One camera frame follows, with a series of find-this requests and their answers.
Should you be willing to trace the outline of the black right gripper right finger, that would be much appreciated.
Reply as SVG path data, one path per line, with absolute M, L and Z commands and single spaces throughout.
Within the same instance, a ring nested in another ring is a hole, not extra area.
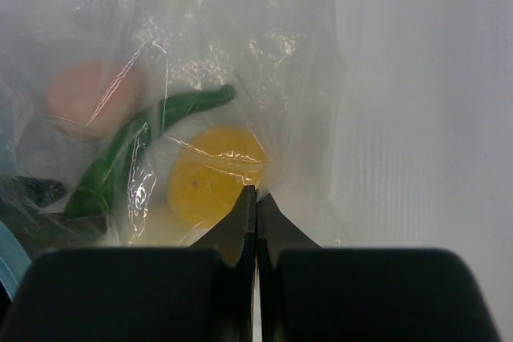
M 472 271 L 437 248 L 323 248 L 256 206 L 265 341 L 497 341 Z

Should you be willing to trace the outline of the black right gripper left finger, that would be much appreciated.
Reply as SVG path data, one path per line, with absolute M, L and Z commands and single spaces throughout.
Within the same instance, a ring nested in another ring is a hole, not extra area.
M 54 251 L 28 270 L 4 341 L 250 341 L 256 197 L 189 247 Z

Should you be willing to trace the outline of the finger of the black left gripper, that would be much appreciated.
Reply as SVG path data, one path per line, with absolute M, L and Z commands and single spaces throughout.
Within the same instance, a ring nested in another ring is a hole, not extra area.
M 28 254 L 69 247 L 86 247 L 107 232 L 102 215 L 71 218 L 53 205 L 67 194 L 55 179 L 20 175 L 1 177 L 1 222 Z

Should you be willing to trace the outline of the dark green toy chili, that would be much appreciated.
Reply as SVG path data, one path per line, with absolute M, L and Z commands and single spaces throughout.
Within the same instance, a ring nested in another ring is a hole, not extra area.
M 83 218 L 111 213 L 128 189 L 136 166 L 151 143 L 189 115 L 230 103 L 235 88 L 188 91 L 171 95 L 136 113 L 115 134 L 101 155 L 86 169 L 63 213 Z

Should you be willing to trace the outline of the white toy garlic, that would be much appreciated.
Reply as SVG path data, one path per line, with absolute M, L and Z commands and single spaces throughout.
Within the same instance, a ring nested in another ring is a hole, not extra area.
M 167 204 L 150 207 L 143 224 L 128 232 L 132 247 L 188 247 L 208 232 L 207 228 L 183 221 Z

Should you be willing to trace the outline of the pink toy egg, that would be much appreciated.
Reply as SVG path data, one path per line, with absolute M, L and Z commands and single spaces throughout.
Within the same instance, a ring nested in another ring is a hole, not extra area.
M 142 76 L 129 66 L 79 62 L 50 81 L 46 112 L 69 135 L 102 138 L 115 133 L 135 113 L 144 88 Z

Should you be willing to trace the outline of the yellow toy vegetable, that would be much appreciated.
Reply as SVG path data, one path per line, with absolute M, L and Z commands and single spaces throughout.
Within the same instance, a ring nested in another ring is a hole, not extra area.
M 250 130 L 208 128 L 177 155 L 168 177 L 168 205 L 192 226 L 211 227 L 232 210 L 243 187 L 260 184 L 268 163 Z

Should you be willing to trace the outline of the clear zip top bag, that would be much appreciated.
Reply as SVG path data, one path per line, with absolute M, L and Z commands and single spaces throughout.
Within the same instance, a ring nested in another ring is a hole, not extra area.
M 1 282 L 58 248 L 189 245 L 243 187 L 314 235 L 345 65 L 334 0 L 1 12 Z

